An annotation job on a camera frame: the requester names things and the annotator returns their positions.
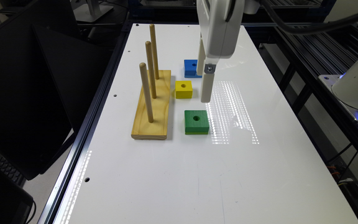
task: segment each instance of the square block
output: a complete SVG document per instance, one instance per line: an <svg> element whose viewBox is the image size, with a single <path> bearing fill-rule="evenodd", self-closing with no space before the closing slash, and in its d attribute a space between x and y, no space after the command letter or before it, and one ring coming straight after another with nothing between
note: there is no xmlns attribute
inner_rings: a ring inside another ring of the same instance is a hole
<svg viewBox="0 0 358 224"><path fill-rule="evenodd" d="M197 60L185 60L185 78L201 78L197 75Z"/></svg>
<svg viewBox="0 0 358 224"><path fill-rule="evenodd" d="M206 110L185 110L185 134L208 134Z"/></svg>
<svg viewBox="0 0 358 224"><path fill-rule="evenodd" d="M175 95L176 99L191 98L193 96L191 81L176 81Z"/></svg>

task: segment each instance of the wooden peg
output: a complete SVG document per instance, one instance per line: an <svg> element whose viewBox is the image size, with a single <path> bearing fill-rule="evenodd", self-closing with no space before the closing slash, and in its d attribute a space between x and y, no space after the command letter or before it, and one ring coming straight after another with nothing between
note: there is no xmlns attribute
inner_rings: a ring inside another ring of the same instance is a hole
<svg viewBox="0 0 358 224"><path fill-rule="evenodd" d="M155 40L155 28L154 24L150 24L150 37L152 39L152 52L153 52L153 63L154 63L154 76L155 79L159 79L160 75L158 74L158 58L157 58L157 42Z"/></svg>
<svg viewBox="0 0 358 224"><path fill-rule="evenodd" d="M150 87L152 89L152 98L156 99L157 92L155 91L153 56L152 56L152 43L150 43L150 41L146 41L146 54L147 54L147 66L149 67Z"/></svg>
<svg viewBox="0 0 358 224"><path fill-rule="evenodd" d="M150 90L149 90L149 78L147 76L147 68L145 63L139 64L140 68L140 76L142 77L142 85L143 85L143 92L144 92L144 101L146 104L147 110L147 118L149 119L150 123L153 123L153 109L152 109L152 99L150 98Z"/></svg>

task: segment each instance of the yellow block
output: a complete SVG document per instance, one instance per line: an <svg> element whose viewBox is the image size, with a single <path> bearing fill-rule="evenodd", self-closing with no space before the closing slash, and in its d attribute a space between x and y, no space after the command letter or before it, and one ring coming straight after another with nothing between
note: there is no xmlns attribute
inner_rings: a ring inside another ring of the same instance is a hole
<svg viewBox="0 0 358 224"><path fill-rule="evenodd" d="M152 98L154 122L150 123L147 119L142 87L131 132L133 139L165 140L167 138L171 70L159 70L158 74L160 78L155 81L157 98Z"/></svg>
<svg viewBox="0 0 358 224"><path fill-rule="evenodd" d="M191 81L176 81L175 82L176 99L191 98L193 96L193 88Z"/></svg>

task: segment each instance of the green block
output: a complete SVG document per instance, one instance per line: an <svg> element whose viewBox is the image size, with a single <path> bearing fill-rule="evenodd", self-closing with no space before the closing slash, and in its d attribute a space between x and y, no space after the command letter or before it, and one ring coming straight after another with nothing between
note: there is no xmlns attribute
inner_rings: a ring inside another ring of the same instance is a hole
<svg viewBox="0 0 358 224"><path fill-rule="evenodd" d="M185 134L208 134L206 110L185 110Z"/></svg>

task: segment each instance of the keyboard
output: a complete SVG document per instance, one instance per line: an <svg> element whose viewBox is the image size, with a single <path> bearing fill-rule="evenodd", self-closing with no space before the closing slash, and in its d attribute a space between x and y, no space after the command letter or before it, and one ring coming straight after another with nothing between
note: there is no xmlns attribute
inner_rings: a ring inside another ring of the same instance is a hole
<svg viewBox="0 0 358 224"><path fill-rule="evenodd" d="M0 170L4 172L15 184L22 187L24 183L23 175L16 170L2 155L0 155Z"/></svg>

